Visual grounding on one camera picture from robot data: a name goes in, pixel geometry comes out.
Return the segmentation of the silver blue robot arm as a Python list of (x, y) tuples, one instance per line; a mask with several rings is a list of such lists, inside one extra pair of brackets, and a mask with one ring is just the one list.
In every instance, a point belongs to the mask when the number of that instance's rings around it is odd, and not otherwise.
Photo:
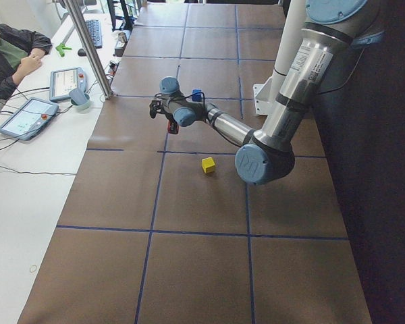
[(288, 175), (295, 157), (291, 140), (333, 59), (348, 48), (379, 42), (384, 33), (384, 1), (291, 1), (272, 76), (256, 86), (254, 102), (268, 114), (255, 130), (208, 103), (201, 92), (186, 96), (174, 77), (162, 79), (149, 106), (164, 115), (168, 131), (201, 121), (238, 146), (235, 167), (249, 184)]

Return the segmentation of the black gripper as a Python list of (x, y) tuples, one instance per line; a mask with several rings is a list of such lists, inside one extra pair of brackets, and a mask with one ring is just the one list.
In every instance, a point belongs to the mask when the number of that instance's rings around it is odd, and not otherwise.
[(151, 103), (149, 105), (149, 115), (152, 119), (155, 119), (157, 115), (164, 115), (168, 120), (168, 127), (167, 131), (169, 134), (178, 134), (179, 133), (179, 125), (176, 124), (174, 126), (174, 131), (173, 131), (173, 124), (176, 122), (175, 119), (173, 118), (173, 115), (168, 112), (163, 104), (163, 101), (161, 99), (152, 99)]

